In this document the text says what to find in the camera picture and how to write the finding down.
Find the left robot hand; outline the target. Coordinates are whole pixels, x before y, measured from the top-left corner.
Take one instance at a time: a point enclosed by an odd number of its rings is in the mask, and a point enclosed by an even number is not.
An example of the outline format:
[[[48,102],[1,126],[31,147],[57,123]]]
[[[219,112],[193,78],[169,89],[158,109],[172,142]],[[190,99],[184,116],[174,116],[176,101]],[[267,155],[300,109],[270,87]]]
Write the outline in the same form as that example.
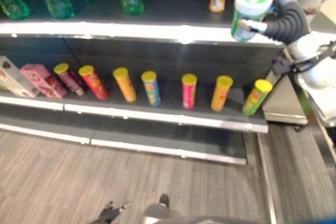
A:
[[[131,206],[131,202],[128,201],[128,202],[124,203],[123,205],[121,205],[120,207],[114,208],[113,201],[110,201],[103,208],[99,217],[96,220],[92,221],[91,224],[112,223],[114,220],[116,220],[116,218],[119,216],[120,213],[122,213],[125,209],[127,209],[130,206]]]

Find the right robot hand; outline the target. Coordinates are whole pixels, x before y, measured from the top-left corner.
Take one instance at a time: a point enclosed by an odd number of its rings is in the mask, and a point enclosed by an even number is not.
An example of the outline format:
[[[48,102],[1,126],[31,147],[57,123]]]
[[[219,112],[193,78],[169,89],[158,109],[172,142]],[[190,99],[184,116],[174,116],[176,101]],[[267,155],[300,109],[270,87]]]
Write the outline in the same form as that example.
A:
[[[289,45],[311,29],[297,0],[235,0],[232,37],[248,41],[256,33]]]

